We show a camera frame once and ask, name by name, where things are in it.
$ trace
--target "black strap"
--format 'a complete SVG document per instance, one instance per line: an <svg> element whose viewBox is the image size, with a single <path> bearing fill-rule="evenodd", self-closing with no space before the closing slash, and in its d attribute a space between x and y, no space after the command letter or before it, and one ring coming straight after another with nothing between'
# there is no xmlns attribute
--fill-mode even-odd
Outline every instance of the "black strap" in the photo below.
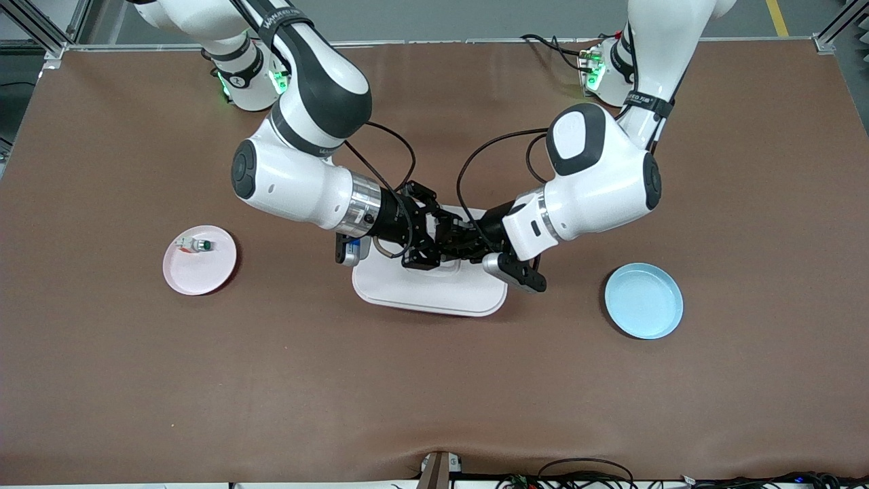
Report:
<svg viewBox="0 0 869 489"><path fill-rule="evenodd" d="M613 60L613 68L625 78L625 83L633 84L634 81L631 77L634 75L634 66L628 64L619 56L619 43L613 43L613 48L609 51L609 58Z"/></svg>
<svg viewBox="0 0 869 489"><path fill-rule="evenodd" d="M271 50L272 42L275 40L275 34L277 34L278 29L284 25L291 25L300 22L304 22L312 28L314 27L314 23L311 19L309 19L301 10L296 7L283 7L273 10L264 17L257 33L260 35L260 38L266 46L269 47L269 50Z"/></svg>
<svg viewBox="0 0 869 489"><path fill-rule="evenodd" d="M269 120L271 120L272 127L275 128L275 131L281 135L284 141L288 142L297 150L308 153L309 155L314 155L316 157L329 157L341 148L340 144L335 148L324 148L323 146L311 143L302 137L289 126L287 119L284 118L283 113L281 112L280 104L272 105L271 112L269 113Z"/></svg>
<svg viewBox="0 0 869 489"><path fill-rule="evenodd" d="M670 104L663 98L653 97L645 93L639 93L636 90L631 90L625 99L625 105L633 105L647 111L652 111L661 118L670 117L670 112L673 111L673 104Z"/></svg>
<svg viewBox="0 0 869 489"><path fill-rule="evenodd" d="M234 60L234 59L238 59L238 58L242 57L242 56L244 55L244 53L245 53L245 52L248 50L248 48L250 47L250 43L251 43L251 41L250 41L250 34L245 34L245 36L244 36L244 42L242 43L242 45L239 46L237 50L234 50L234 51L232 51L231 53L227 53L227 54L214 54L214 53L210 53L210 52L208 52L207 50L206 50L205 52L208 53L208 55L211 57L211 59L212 59L213 61L224 61L224 62L225 62L225 61L232 61L232 60Z"/></svg>
<svg viewBox="0 0 869 489"><path fill-rule="evenodd" d="M631 44L627 41L627 35L628 35L627 31L622 32L621 39L619 40L619 42L621 43L621 47L625 48L625 51L633 54L634 47L631 46Z"/></svg>
<svg viewBox="0 0 869 489"><path fill-rule="evenodd" d="M244 70L236 71L235 73L217 70L226 83L236 88L248 88L250 86L250 80L253 80L260 70L262 70L262 65L265 62L265 56L262 55L262 51L258 50L256 47L254 49L256 50L256 58L254 59L254 62Z"/></svg>

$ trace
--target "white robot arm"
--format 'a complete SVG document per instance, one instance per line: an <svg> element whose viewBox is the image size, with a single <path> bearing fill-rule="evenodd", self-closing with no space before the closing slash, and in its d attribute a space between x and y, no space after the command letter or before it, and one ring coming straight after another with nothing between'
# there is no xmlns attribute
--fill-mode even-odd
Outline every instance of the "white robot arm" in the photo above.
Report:
<svg viewBox="0 0 869 489"><path fill-rule="evenodd" d="M332 164L332 154L371 115L368 81L292 3L136 2L144 3L139 11L154 25L186 32L206 46L224 78L239 78L239 98L246 90L272 91L259 90L271 80L262 74L244 25L290 70L289 88L236 151L232 184L240 199L335 231L336 258L345 265L361 258L348 259L353 238L377 237L405 246L401 264L407 268L430 270L465 259L526 291L544 291L545 279L528 260L559 242L634 221L659 203L654 145L703 28L735 0L629 0L625 36L634 85L621 114L612 117L597 104L562 112L547 132L555 178L476 220L443 210L436 195L415 182L393 191ZM267 102L264 95L252 98Z"/></svg>
<svg viewBox="0 0 869 489"><path fill-rule="evenodd" d="M149 23L193 37L240 108L271 111L232 165L236 195L257 209L350 237L367 234L381 206L371 178L331 155L371 116L368 80L283 0L130 0ZM278 98L256 30L291 76Z"/></svg>
<svg viewBox="0 0 869 489"><path fill-rule="evenodd" d="M562 112L547 134L555 178L520 195L503 218L519 260L561 241L627 224L652 211L661 181L653 156L706 22L733 0L630 0L636 80L612 117L597 104Z"/></svg>
<svg viewBox="0 0 869 489"><path fill-rule="evenodd" d="M736 4L736 0L716 0L708 20L715 20L724 16L734 4ZM677 12L676 18L666 19L664 16L669 13L667 9L658 9L657 7L658 5L653 6L655 12L650 19L662 18L679 23L686 21L683 16L687 12L684 10ZM633 45L630 23L627 23L624 30L613 37L604 39L599 45L589 50L589 54L595 54L595 56L591 60L583 62L592 71L592 74L582 76L583 85L589 93L599 98L604 104L621 107L625 104L627 93L634 89Z"/></svg>

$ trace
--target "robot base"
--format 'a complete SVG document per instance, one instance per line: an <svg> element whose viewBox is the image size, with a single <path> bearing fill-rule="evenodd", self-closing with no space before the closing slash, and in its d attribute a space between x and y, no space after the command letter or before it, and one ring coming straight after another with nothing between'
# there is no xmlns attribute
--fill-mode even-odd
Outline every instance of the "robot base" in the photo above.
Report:
<svg viewBox="0 0 869 489"><path fill-rule="evenodd" d="M463 215L461 207L444 205L447 211ZM471 209L475 218L484 211ZM401 247L381 243L396 253ZM507 284L483 270L482 265L455 260L428 271L401 266L372 246L368 257L353 269L353 288L366 302L377 305L455 316L488 316L504 304Z"/></svg>
<svg viewBox="0 0 869 489"><path fill-rule="evenodd" d="M610 37L609 39L605 39L598 46L590 49L591 51L599 52L604 59L604 70L600 75L598 75L597 83L594 84L594 86L589 84L588 75L586 73L580 73L580 80L586 94L594 95L604 104L613 107L621 107L624 105L627 93L634 89L634 84L625 82L624 76L615 69L613 62L610 61L610 50L617 42L618 41L614 37ZM589 62L586 59L581 60L580 64L590 68L596 67L596 65L591 66L594 62Z"/></svg>

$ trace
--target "gray floor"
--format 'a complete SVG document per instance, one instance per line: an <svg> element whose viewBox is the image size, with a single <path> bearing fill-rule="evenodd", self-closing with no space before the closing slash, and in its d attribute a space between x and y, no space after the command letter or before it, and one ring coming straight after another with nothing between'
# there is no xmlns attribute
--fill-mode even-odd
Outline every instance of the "gray floor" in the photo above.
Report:
<svg viewBox="0 0 869 489"><path fill-rule="evenodd" d="M330 41L464 41L516 38L529 32L543 36L597 37L621 29L627 0L297 0ZM832 20L842 0L779 0L791 36L810 36ZM123 0L96 0L85 26L87 44L190 44L184 36L145 23ZM869 128L869 45L851 26L837 39L843 77ZM766 0L739 0L733 10L711 22L705 37L775 37ZM750 63L751 53L739 63ZM0 50L0 83L33 81L38 57L4 55ZM0 135L13 141L30 87L0 88Z"/></svg>

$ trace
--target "table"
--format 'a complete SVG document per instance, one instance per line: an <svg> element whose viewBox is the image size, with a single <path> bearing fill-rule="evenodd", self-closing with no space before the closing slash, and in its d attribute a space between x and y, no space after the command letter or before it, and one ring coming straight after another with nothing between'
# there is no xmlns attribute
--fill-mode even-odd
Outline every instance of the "table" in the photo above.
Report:
<svg viewBox="0 0 869 489"><path fill-rule="evenodd" d="M444 204L474 148L581 101L557 53L525 44L345 53ZM869 141L810 41L702 43L655 212L548 251L549 290L481 319L366 304L332 234L240 202L230 161L265 114L226 105L208 71L195 52L69 52L39 82L0 181L0 483L406 478L434 449L466 472L869 471ZM403 175L387 135L352 140ZM480 156L471 206L535 185L526 142ZM160 263L196 224L232 232L241 263L190 298ZM601 308L636 261L683 291L661 340Z"/></svg>

